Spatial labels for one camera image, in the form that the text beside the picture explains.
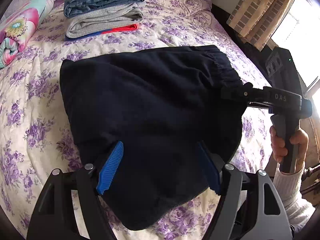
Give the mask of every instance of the folded gray sweatpants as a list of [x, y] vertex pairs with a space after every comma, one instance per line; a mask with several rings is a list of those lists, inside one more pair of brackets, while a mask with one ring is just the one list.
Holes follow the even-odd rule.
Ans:
[[145, 6], [146, 2], [123, 4], [65, 18], [66, 36], [78, 38], [94, 32], [138, 23], [143, 20], [140, 8]]

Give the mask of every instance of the window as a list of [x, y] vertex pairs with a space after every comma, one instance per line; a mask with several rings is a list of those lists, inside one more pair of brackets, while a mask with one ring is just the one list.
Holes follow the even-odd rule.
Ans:
[[[272, 40], [290, 51], [307, 87], [320, 77], [320, 15], [306, 0], [294, 0]], [[320, 114], [320, 90], [312, 98]]]

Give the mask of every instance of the floral print fabric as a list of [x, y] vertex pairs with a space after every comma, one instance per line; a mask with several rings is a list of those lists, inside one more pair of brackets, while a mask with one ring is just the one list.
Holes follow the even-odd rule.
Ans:
[[[25, 50], [0, 70], [0, 205], [23, 236], [51, 171], [74, 171], [82, 166], [60, 93], [59, 70], [64, 59], [214, 44], [227, 54], [243, 82], [256, 88], [268, 85], [213, 17], [209, 1], [146, 2], [142, 9], [145, 19], [137, 30], [76, 41], [64, 41], [63, 5], [58, 6], [44, 19]], [[242, 119], [243, 136], [232, 163], [242, 171], [256, 172], [267, 165], [271, 154], [270, 115], [266, 110], [248, 108]], [[79, 231], [88, 237], [77, 192], [72, 196]], [[219, 197], [207, 189], [141, 231], [126, 229], [105, 203], [103, 206], [119, 240], [183, 240], [203, 236], [218, 201]]]
[[0, 68], [25, 49], [52, 6], [53, 0], [31, 0], [0, 25]]

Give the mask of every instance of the handle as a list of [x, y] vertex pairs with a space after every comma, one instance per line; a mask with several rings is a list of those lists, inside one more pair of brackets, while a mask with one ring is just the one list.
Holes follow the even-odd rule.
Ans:
[[285, 147], [288, 150], [288, 154], [283, 158], [279, 169], [284, 173], [295, 173], [298, 157], [298, 145], [291, 144], [289, 139], [294, 132], [299, 129], [300, 119], [294, 116], [280, 114], [274, 114], [270, 119], [276, 129], [277, 136], [284, 139]]

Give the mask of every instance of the brick pattern curtain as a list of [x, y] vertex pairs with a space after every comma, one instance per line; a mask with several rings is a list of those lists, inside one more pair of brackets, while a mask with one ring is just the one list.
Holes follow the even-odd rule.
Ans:
[[227, 24], [260, 51], [283, 19], [291, 0], [240, 0]]

